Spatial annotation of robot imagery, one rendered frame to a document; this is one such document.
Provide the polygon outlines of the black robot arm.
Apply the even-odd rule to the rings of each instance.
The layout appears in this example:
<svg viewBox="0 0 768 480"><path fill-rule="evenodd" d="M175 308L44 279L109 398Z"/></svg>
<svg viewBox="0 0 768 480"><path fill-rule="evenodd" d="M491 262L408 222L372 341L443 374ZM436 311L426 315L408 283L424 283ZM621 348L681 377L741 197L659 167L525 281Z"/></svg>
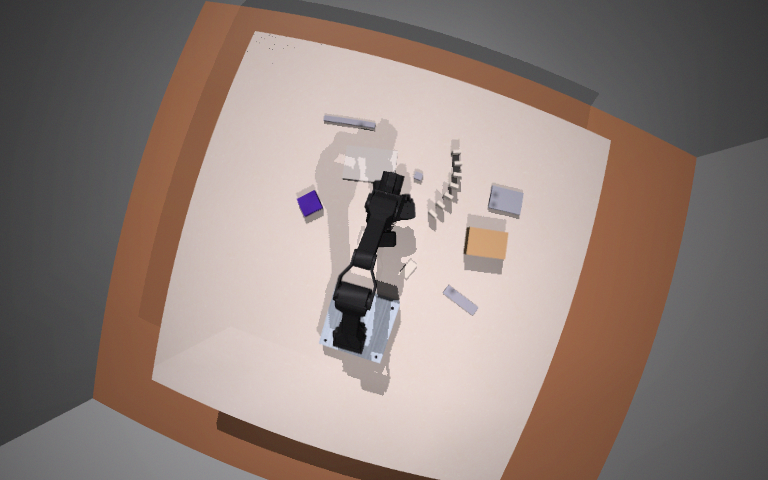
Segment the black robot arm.
<svg viewBox="0 0 768 480"><path fill-rule="evenodd" d="M404 178L397 173L383 171L379 188L373 188L368 194L364 205L367 212L365 231L358 248L354 249L350 264L339 274L333 295L335 308L342 312L339 327L333 330L333 347L353 353L363 352L367 328L360 318L365 317L367 310L370 311L377 289L373 270L383 232L391 227L392 222L416 217L411 194L400 195ZM373 292L372 289L341 281L353 266L370 271Z"/></svg>

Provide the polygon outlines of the brown rectangular block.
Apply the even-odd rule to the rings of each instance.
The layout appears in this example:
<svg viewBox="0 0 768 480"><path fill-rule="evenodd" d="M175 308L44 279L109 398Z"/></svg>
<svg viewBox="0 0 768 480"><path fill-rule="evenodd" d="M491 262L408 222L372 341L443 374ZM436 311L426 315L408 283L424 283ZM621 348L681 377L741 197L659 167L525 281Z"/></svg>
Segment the brown rectangular block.
<svg viewBox="0 0 768 480"><path fill-rule="evenodd" d="M506 259L508 232L466 227L463 254Z"/></svg>

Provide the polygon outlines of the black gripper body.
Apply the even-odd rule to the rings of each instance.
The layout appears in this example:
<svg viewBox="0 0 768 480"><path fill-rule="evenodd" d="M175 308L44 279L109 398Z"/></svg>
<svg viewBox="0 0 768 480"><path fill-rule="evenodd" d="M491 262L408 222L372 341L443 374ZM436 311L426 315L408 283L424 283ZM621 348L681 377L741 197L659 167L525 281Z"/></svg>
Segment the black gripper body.
<svg viewBox="0 0 768 480"><path fill-rule="evenodd" d="M380 185L381 180L376 180L373 182L373 188L378 189ZM379 247L395 247L396 246L396 233L391 232L391 227L384 230Z"/></svg>

